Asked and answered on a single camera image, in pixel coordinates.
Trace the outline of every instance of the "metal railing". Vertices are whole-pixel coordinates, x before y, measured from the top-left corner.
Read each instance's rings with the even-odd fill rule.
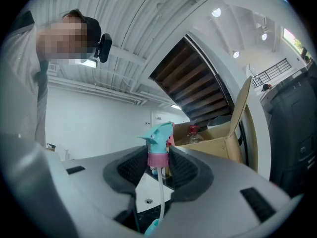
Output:
[[[283,59],[257,76],[254,76],[252,79],[253,88],[257,88],[265,83],[268,83],[270,80],[289,70],[291,67],[292,66],[289,64],[287,59]]]

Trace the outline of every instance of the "window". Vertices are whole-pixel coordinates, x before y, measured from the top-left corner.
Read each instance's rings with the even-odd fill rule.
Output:
[[[302,54],[303,52],[303,47],[301,42],[296,39],[296,37],[288,31],[286,28],[284,28],[284,33],[283,33],[283,38],[293,46],[293,48],[299,53]]]

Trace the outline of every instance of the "cardboard box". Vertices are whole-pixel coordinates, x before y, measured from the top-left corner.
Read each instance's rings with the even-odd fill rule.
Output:
[[[235,162],[242,162],[241,150],[235,129],[241,120],[242,113],[247,105],[247,98],[250,91],[252,78],[249,77],[242,86],[235,108],[232,114],[231,121],[214,128],[199,132],[204,141],[196,144],[186,144],[184,141],[188,134],[189,125],[193,125],[195,121],[176,124],[174,127],[174,140],[176,146],[181,146],[204,153],[212,154],[222,158],[227,158]]]

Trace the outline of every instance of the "clear tube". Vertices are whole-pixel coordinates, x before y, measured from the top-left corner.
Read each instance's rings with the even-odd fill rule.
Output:
[[[162,179],[162,168],[158,167],[158,185],[159,185],[159,191],[160,191],[160,214],[159,214],[159,221],[160,223],[164,217],[164,210],[165,210],[165,201],[164,201],[164,190],[163,190],[163,179]]]

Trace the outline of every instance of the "black slot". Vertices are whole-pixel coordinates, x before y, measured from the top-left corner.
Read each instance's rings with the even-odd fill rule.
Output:
[[[270,204],[255,188],[252,187],[243,189],[240,192],[262,223],[275,213],[275,210],[272,208],[272,206],[270,206]]]
[[[82,166],[77,166],[77,167],[73,167],[70,169],[66,169],[66,171],[68,172],[69,175],[83,171],[83,170],[85,170],[85,168]]]

